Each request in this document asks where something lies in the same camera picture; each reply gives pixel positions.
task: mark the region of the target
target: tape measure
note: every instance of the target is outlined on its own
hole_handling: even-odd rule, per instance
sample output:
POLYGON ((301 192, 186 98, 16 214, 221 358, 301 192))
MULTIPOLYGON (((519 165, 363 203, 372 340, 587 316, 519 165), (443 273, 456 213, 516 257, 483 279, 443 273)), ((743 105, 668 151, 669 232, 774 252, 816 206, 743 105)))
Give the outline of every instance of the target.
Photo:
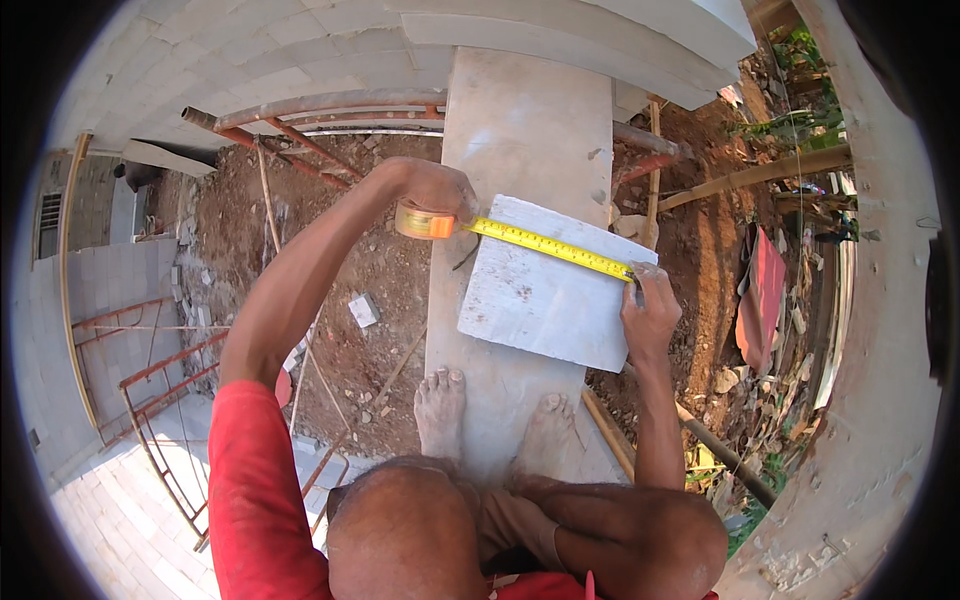
MULTIPOLYGON (((455 221, 456 219, 452 215, 419 210, 405 203, 399 203, 396 206, 396 230, 410 237, 425 240, 445 239, 453 233, 455 221)), ((466 231, 473 231, 523 248, 556 256, 567 262, 617 279, 634 281, 632 277, 633 269, 625 263, 533 231, 527 231, 485 217, 476 217, 470 225, 460 225, 460 227, 466 231)))

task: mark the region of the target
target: red sleeve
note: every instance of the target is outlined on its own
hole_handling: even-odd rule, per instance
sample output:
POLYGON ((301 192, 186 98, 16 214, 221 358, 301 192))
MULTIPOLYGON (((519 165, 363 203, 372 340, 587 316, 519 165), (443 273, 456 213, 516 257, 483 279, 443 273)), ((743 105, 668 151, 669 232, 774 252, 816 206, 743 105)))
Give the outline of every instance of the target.
POLYGON ((224 600, 331 598, 273 391, 227 384, 213 402, 208 444, 210 549, 224 600))

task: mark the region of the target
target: hand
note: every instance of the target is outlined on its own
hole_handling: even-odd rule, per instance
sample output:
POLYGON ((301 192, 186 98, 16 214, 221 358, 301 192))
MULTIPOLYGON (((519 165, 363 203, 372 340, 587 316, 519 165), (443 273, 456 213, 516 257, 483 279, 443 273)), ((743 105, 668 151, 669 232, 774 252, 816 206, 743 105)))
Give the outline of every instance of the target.
POLYGON ((630 281, 623 286, 620 320, 630 356, 641 363, 665 359, 673 330, 684 312, 666 271, 649 262, 632 262, 630 266, 643 290, 642 305, 637 305, 636 284, 630 281))
POLYGON ((461 223, 473 221, 477 197, 467 175, 451 167, 408 156, 384 160, 376 169, 396 182, 396 199, 417 208, 456 215, 461 223))

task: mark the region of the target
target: red shirt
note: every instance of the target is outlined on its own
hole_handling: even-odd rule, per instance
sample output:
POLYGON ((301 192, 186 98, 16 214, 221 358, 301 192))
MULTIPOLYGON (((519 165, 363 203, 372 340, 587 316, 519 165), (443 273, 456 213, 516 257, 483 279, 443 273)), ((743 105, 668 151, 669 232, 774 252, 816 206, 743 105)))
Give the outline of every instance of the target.
MULTIPOLYGON (((210 548, 224 600, 332 598, 274 392, 254 381, 225 386, 213 403, 208 444, 210 548)), ((495 591, 496 600, 580 600, 586 594, 564 573, 528 573, 495 591)))

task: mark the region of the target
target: bare foot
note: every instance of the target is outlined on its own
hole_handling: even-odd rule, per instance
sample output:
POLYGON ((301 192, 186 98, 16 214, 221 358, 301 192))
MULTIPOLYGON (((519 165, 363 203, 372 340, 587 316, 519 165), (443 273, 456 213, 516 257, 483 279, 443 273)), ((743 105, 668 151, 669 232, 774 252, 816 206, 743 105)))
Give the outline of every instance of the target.
POLYGON ((414 416, 423 456, 448 458, 460 466, 466 407, 467 382, 463 372, 440 367, 420 382, 414 394, 414 416))
POLYGON ((566 395, 544 396, 527 421, 520 451, 514 459, 515 483, 531 475, 559 478, 569 444, 576 436, 573 406, 566 395))

